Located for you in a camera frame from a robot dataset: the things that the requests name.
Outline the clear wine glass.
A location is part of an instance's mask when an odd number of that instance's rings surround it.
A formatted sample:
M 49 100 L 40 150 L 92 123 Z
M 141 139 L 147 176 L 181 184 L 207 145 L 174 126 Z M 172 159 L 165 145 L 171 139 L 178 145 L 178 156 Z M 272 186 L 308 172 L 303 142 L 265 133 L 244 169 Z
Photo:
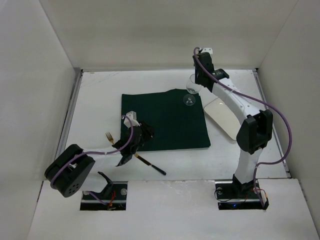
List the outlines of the clear wine glass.
M 201 89 L 202 86 L 200 84 L 196 84 L 196 74 L 192 74 L 186 83 L 186 90 L 188 94 L 183 97 L 183 102 L 187 106 L 194 105 L 196 103 L 195 95 L 198 94 Z

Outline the gold knife green handle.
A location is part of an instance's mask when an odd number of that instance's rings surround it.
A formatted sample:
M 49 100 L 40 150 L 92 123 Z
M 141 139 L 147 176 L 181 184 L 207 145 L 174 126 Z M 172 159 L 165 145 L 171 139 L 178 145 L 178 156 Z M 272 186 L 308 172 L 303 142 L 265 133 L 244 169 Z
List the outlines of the gold knife green handle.
M 167 173 L 160 169 L 159 167 L 155 166 L 154 164 L 150 163 L 149 161 L 147 161 L 146 159 L 144 159 L 143 157 L 141 157 L 140 155 L 138 155 L 137 153 L 134 155 L 137 159 L 139 159 L 141 162 L 143 162 L 144 164 L 146 164 L 147 166 L 151 166 L 153 169 L 155 169 L 156 171 L 158 171 L 160 174 L 162 174 L 163 176 L 166 176 Z

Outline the dark green cloth napkin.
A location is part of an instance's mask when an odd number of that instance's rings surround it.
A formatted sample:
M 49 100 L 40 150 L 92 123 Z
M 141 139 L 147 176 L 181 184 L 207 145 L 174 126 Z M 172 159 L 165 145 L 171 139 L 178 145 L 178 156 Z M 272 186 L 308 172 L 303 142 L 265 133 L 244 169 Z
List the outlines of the dark green cloth napkin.
M 195 104 L 186 105 L 184 89 L 146 94 L 123 94 L 121 114 L 136 112 L 138 122 L 154 128 L 154 136 L 140 152 L 202 149 L 211 146 L 202 100 L 194 94 Z

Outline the gold fork green handle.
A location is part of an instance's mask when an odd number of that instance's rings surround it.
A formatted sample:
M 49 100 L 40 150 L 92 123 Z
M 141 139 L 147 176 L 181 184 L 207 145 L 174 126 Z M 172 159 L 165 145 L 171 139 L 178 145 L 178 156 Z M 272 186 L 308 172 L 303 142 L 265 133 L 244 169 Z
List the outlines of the gold fork green handle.
M 108 139 L 108 141 L 109 141 L 110 143 L 114 144 L 114 138 L 113 138 L 113 136 L 111 135 L 110 132 L 106 132 L 106 133 L 105 133 L 105 136 L 107 137 L 107 139 Z

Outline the white rectangular plate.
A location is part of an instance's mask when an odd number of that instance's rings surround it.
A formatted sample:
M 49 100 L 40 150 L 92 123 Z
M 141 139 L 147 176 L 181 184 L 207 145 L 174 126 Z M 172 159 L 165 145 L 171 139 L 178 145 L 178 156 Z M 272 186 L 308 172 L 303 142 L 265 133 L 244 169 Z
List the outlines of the white rectangular plate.
M 217 98 L 204 107 L 204 112 L 233 140 L 236 141 L 240 123 L 227 105 Z

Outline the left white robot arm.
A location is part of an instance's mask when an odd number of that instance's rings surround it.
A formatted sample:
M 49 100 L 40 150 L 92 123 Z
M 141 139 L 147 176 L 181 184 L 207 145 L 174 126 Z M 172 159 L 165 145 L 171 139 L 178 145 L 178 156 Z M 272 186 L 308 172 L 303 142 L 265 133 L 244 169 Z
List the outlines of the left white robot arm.
M 58 158 L 45 170 L 44 176 L 50 181 L 52 189 L 59 191 L 63 197 L 68 198 L 77 192 L 84 184 L 96 161 L 92 157 L 121 154 L 117 164 L 119 167 L 129 162 L 145 142 L 153 138 L 155 128 L 141 121 L 133 125 L 129 122 L 125 136 L 112 145 L 114 151 L 87 150 L 77 144 L 70 145 Z

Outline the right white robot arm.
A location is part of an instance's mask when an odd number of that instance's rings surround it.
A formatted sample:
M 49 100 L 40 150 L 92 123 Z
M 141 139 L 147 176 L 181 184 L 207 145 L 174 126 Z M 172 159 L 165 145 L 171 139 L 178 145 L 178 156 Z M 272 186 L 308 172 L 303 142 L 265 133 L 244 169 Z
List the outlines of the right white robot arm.
M 242 185 L 251 183 L 263 148 L 272 138 L 273 114 L 247 101 L 245 94 L 238 90 L 223 69 L 214 70 L 208 52 L 194 53 L 192 58 L 195 83 L 220 98 L 239 121 L 236 142 L 240 147 L 240 156 L 233 179 Z

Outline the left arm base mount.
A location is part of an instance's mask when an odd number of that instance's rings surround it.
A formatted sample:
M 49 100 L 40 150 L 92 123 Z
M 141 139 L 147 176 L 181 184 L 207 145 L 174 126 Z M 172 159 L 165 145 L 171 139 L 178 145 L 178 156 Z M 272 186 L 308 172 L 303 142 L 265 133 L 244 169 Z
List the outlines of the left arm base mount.
M 99 192 L 83 191 L 81 211 L 125 211 L 127 206 L 128 182 L 112 181 L 103 172 L 97 172 L 102 178 L 103 189 Z

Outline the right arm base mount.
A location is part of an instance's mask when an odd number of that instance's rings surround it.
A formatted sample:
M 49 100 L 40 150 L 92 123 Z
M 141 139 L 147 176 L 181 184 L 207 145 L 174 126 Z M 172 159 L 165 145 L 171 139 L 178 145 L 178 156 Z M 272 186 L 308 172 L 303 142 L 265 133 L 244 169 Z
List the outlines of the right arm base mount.
M 235 176 L 231 180 L 215 182 L 214 197 L 219 210 L 267 210 L 269 198 L 258 181 L 240 183 Z

